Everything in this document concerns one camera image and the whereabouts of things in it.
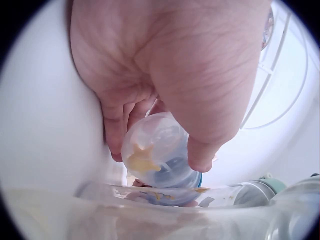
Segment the black border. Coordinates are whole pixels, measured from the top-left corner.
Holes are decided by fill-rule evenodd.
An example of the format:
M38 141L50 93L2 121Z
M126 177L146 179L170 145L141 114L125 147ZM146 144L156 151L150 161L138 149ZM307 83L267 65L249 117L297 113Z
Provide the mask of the black border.
M6 1L2 3L0 12L0 66L2 66L5 56L8 54L11 45L16 39L17 35L30 20L38 9L47 1L34 0L34 1ZM318 46L319 40L319 10L317 5L311 0L304 1L289 1L284 2L297 14L302 22L307 26L312 36L314 37ZM2 229L10 236L10 239L23 239L17 231L16 226L12 222L3 199L0 194L0 222ZM310 232L309 236L305 239L319 239L319 218Z

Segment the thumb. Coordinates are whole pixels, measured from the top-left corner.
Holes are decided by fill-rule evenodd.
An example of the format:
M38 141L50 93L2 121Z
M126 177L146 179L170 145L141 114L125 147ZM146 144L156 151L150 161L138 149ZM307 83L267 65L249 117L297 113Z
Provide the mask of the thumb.
M233 24L243 16L241 11L246 11L245 26ZM198 21L196 29L185 27L183 36L171 39L166 34L166 44L161 38L154 43L151 79L168 110L190 134L188 162L196 171L211 169L215 153L238 132L250 99L268 4L241 11L228 10L228 18L216 28L214 19Z

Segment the yellow star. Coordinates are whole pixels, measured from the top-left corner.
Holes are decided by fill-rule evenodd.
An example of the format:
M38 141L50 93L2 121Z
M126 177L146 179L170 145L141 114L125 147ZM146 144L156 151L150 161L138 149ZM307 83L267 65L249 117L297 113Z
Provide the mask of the yellow star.
M132 171L139 172L143 175L149 170L156 170L157 172L161 168L152 162L151 152L153 145L145 149L139 148L139 145L135 143L133 145L133 154L128 157L128 167Z
M207 190L209 190L209 188L195 188L195 191L198 192L198 193L204 193Z

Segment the clear plastic cap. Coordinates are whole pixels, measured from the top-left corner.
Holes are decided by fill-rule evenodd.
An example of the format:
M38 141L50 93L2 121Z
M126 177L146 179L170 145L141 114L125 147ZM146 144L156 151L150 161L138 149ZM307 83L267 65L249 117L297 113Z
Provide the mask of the clear plastic cap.
M153 187L197 187L200 175L188 165L187 141L188 133L171 113L147 116L125 135L123 163L132 175Z

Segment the clear plastic bottle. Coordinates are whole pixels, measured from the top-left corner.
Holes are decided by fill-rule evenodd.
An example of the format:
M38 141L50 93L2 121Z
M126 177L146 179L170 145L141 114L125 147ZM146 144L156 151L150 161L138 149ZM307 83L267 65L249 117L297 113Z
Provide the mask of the clear plastic bottle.
M188 133L171 113L157 113L138 121L124 137L121 155L128 171L157 188L196 188L202 175L187 157Z

